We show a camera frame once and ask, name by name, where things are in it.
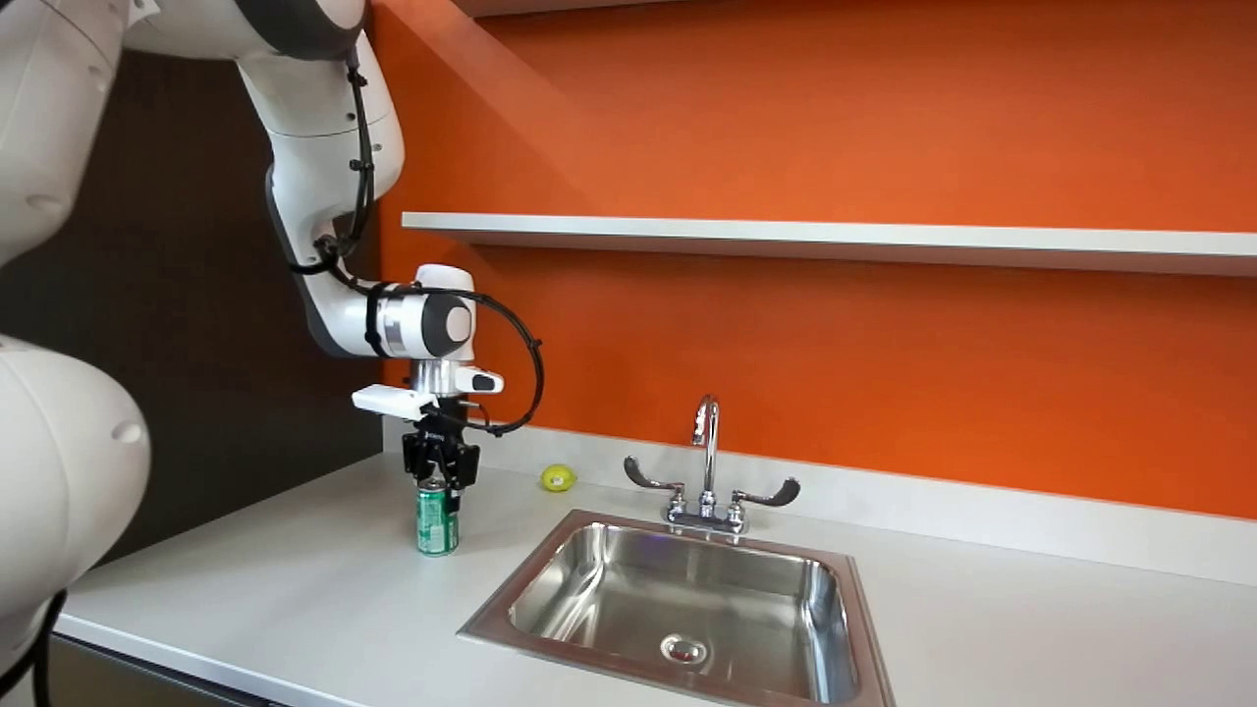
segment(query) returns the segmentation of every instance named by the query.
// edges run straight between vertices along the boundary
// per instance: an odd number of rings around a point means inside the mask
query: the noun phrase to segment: sink drain
[[[670,663],[700,667],[700,663],[706,663],[710,649],[704,639],[697,639],[697,638],[672,633],[672,638],[660,639],[660,655]]]

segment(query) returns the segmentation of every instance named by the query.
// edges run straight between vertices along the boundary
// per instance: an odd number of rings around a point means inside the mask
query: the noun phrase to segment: sink basin
[[[849,560],[591,511],[571,511],[464,633],[710,700],[893,704]]]

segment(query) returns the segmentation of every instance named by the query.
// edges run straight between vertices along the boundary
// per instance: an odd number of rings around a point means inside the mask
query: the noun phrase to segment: white shelf
[[[404,214],[400,227],[460,235],[467,243],[497,249],[612,249],[1062,272],[1257,274],[1257,234],[650,219],[527,214]]]
[[[579,14],[579,8],[621,8],[656,0],[455,0],[467,16],[533,16],[533,14]]]

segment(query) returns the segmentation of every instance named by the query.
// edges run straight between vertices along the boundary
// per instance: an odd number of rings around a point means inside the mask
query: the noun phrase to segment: tennis ball
[[[579,472],[574,467],[567,467],[567,465],[543,467],[543,491],[567,494],[574,489],[579,489]]]

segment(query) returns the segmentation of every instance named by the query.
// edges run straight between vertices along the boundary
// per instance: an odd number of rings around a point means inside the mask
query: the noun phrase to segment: green bottle
[[[417,491],[417,550],[452,553],[460,545],[460,491],[431,472]]]

